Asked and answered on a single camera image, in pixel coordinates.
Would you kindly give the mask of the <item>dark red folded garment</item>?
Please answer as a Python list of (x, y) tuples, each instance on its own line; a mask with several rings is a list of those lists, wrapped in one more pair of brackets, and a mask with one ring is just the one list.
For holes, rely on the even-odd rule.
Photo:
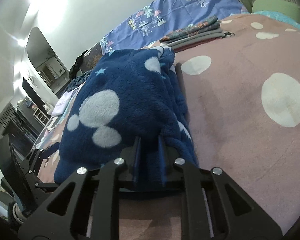
[(177, 48), (174, 50), (175, 53), (178, 53), (178, 52), (181, 52), (181, 51), (185, 51), (185, 50), (188, 50), (188, 49), (191, 49), (191, 48), (194, 48), (196, 46), (199, 46), (201, 44), (206, 44), (206, 43), (209, 43), (211, 41), (214, 41), (216, 40), (217, 38), (211, 38), (211, 39), (208, 39), (208, 40), (202, 40), (202, 41), (199, 41), (199, 42), (196, 42), (196, 43), (192, 43), (192, 44), (188, 44), (188, 45), (185, 45), (185, 46), (182, 46), (180, 48)]

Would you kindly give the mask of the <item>dark teal fleece blanket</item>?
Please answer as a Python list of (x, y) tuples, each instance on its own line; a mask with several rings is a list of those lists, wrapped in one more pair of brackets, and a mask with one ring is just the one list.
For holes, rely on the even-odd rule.
[(66, 91), (70, 92), (74, 89), (76, 89), (77, 87), (79, 87), (80, 85), (82, 85), (83, 83), (85, 83), (85, 81), (88, 79), (88, 77), (90, 76), (92, 70), (89, 70), (85, 73), (83, 73), (81, 76), (78, 76), (76, 78), (74, 78), (73, 80), (71, 80), (71, 82), (68, 84)]

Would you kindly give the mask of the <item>white lucky cat figurine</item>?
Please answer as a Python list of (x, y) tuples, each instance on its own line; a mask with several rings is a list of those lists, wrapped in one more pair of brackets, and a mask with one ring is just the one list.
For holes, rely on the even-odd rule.
[(44, 102), (43, 108), (45, 109), (45, 111), (46, 111), (46, 113), (48, 115), (52, 114), (52, 112), (53, 112), (53, 106), (51, 104), (49, 104), (48, 102)]

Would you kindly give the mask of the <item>blue tree print sheet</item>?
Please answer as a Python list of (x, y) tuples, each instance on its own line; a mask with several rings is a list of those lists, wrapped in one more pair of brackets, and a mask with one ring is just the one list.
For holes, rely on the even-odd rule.
[(103, 54), (118, 49), (140, 49), (213, 15), (221, 20), (246, 12), (239, 0), (155, 0), (104, 36), (100, 46)]

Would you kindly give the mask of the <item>dark printed headboard cover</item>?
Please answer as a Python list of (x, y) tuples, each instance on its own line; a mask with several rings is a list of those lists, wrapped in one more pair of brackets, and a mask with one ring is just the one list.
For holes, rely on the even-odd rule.
[(89, 70), (94, 69), (102, 56), (102, 47), (100, 45), (100, 42), (98, 42), (83, 55), (83, 62), (80, 67), (81, 72), (85, 73)]

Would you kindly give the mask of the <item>navy fleece star pajama top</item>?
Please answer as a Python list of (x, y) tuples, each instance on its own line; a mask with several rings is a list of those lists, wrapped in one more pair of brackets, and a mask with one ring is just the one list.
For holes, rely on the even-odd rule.
[(104, 55), (79, 90), (65, 123), (54, 180), (64, 182), (79, 167), (101, 168), (121, 151), (162, 139), (197, 164), (186, 100), (170, 47), (115, 50)]

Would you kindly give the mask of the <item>black garment on headboard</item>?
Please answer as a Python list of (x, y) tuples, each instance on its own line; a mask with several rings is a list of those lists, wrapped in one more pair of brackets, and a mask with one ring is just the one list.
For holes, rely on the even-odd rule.
[(84, 59), (88, 56), (89, 50), (85, 50), (79, 57), (77, 57), (74, 65), (71, 67), (69, 71), (69, 79), (73, 80), (78, 75), (82, 75), (87, 72), (90, 68), (88, 67), (87, 61)]

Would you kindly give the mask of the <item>pink polka dot duvet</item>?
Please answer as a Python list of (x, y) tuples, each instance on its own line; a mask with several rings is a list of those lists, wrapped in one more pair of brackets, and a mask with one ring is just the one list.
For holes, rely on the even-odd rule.
[(175, 56), (198, 161), (300, 239), (300, 28), (260, 14), (221, 27), (231, 36)]

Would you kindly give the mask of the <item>white ladder shelf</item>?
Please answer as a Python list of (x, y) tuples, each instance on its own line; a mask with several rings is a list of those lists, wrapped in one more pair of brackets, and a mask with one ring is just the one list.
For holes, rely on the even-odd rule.
[(39, 108), (34, 111), (34, 118), (43, 126), (46, 126), (50, 118), (46, 116)]

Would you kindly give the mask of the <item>lavender folded cloth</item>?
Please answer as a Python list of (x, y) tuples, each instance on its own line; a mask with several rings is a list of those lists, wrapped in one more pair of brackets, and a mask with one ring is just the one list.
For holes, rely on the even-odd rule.
[(62, 115), (67, 107), (67, 105), (69, 104), (72, 96), (74, 95), (74, 93), (76, 91), (78, 91), (79, 88), (75, 88), (69, 92), (65, 92), (61, 98), (58, 100), (58, 102), (56, 103), (52, 113), (51, 113), (51, 116), (59, 116), (59, 115)]

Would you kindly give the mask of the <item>green pillow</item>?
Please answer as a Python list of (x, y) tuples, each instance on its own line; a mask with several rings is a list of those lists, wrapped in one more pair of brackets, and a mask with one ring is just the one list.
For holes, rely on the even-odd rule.
[(300, 6), (284, 0), (255, 0), (253, 14), (260, 14), (290, 25), (300, 25)]

